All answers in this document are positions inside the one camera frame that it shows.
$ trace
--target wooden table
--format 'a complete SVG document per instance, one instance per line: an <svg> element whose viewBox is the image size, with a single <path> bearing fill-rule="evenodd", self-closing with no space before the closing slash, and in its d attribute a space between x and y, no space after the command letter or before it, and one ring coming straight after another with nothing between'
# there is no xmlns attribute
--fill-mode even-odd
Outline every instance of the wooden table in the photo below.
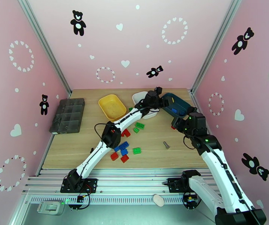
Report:
<svg viewBox="0 0 269 225"><path fill-rule="evenodd" d="M74 90L71 98L84 98L85 109L82 117L79 133L56 135L53 139L47 157L44 161L45 169L76 168L90 154L91 148L95 148L100 138L94 131L96 123L106 123L105 117L98 105L98 100L108 94L116 94L128 109L134 107L132 95L140 91L153 89L96 89L96 90ZM163 94L171 92L193 105L186 89L163 89ZM122 163L120 159L112 161L111 150L105 155L95 168L204 168L207 167L197 150L190 150L183 144L184 135L171 128L173 117L166 111L160 112L150 119L141 119L140 123L145 124L145 129L138 134L134 133L134 124L128 127L131 136L122 137L121 142L129 143L129 160ZM101 134L104 126L97 126ZM166 149L163 141L170 145ZM192 147L190 140L185 143ZM132 148L140 147L141 154L134 155Z"/></svg>

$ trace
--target lego brick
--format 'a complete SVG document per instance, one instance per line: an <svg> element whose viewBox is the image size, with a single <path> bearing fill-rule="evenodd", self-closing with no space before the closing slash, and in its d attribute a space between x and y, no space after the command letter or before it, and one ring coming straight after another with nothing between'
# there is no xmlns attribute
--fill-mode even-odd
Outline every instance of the lego brick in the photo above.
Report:
<svg viewBox="0 0 269 225"><path fill-rule="evenodd" d="M122 144L119 145L119 149L120 150L123 150L123 149L127 148L128 146L129 146L128 142L125 141L124 143L122 143Z"/></svg>
<svg viewBox="0 0 269 225"><path fill-rule="evenodd" d="M136 148L133 148L132 151L133 151L133 154L134 155L140 154L141 153L141 148L140 147L136 147Z"/></svg>
<svg viewBox="0 0 269 225"><path fill-rule="evenodd" d="M136 127L137 128L140 128L140 129L144 129L145 125L144 124L141 124L139 122L136 123Z"/></svg>
<svg viewBox="0 0 269 225"><path fill-rule="evenodd" d="M139 129L137 129L136 127L133 129L133 131L135 132L135 133L138 133L140 130Z"/></svg>
<svg viewBox="0 0 269 225"><path fill-rule="evenodd" d="M128 154L127 149L123 149L123 150L121 150L121 155L122 155L122 156L127 155L127 154Z"/></svg>
<svg viewBox="0 0 269 225"><path fill-rule="evenodd" d="M119 158L119 155L115 152L111 154L111 159L115 161L117 158Z"/></svg>
<svg viewBox="0 0 269 225"><path fill-rule="evenodd" d="M129 160L129 157L126 155L122 156L121 161L125 163L127 160Z"/></svg>

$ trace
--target bolt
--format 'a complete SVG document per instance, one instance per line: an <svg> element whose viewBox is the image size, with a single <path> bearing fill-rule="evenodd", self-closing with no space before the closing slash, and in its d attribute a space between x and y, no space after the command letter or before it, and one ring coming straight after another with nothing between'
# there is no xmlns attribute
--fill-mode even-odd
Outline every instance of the bolt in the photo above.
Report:
<svg viewBox="0 0 269 225"><path fill-rule="evenodd" d="M166 146L166 149L169 149L170 148L170 146L165 141L163 143Z"/></svg>

